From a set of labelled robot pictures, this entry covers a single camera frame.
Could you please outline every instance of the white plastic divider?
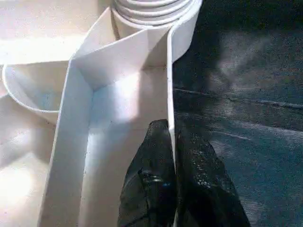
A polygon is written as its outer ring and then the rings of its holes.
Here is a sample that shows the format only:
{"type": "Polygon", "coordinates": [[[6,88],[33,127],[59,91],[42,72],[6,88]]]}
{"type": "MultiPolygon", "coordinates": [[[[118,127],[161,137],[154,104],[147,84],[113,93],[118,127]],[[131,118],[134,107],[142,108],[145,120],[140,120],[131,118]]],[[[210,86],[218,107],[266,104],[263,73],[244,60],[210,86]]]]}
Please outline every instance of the white plastic divider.
{"type": "MultiPolygon", "coordinates": [[[[175,33],[193,32],[201,3],[175,33]]],[[[172,25],[140,29],[107,9],[90,29],[69,62],[39,226],[116,226],[125,173],[149,123],[168,119],[174,133],[167,64],[187,50],[191,36],[167,54],[172,25]],[[98,34],[104,26],[108,38],[98,34]]]]}
{"type": "Polygon", "coordinates": [[[68,61],[5,65],[3,84],[21,106],[56,124],[68,61]]]}

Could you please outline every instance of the white surface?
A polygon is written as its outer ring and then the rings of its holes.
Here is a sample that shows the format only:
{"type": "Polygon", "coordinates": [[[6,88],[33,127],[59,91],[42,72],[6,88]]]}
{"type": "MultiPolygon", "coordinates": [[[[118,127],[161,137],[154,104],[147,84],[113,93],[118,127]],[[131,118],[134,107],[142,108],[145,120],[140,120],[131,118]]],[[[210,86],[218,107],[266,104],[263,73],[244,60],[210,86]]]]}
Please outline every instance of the white surface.
{"type": "Polygon", "coordinates": [[[67,61],[5,65],[3,83],[20,105],[56,124],[67,61]]]}
{"type": "Polygon", "coordinates": [[[111,0],[0,0],[0,64],[69,60],[111,0]]]}
{"type": "MultiPolygon", "coordinates": [[[[175,34],[193,32],[200,6],[197,1],[175,34]]],[[[105,12],[86,36],[94,43],[84,41],[70,60],[41,227],[116,226],[124,176],[149,123],[169,119],[174,132],[171,64],[187,50],[192,34],[181,43],[170,35],[168,54],[168,27],[136,32],[116,21],[118,33],[129,36],[108,44],[97,33],[102,18],[113,24],[105,12]]]]}
{"type": "Polygon", "coordinates": [[[55,126],[0,97],[0,226],[37,224],[55,126]]]}

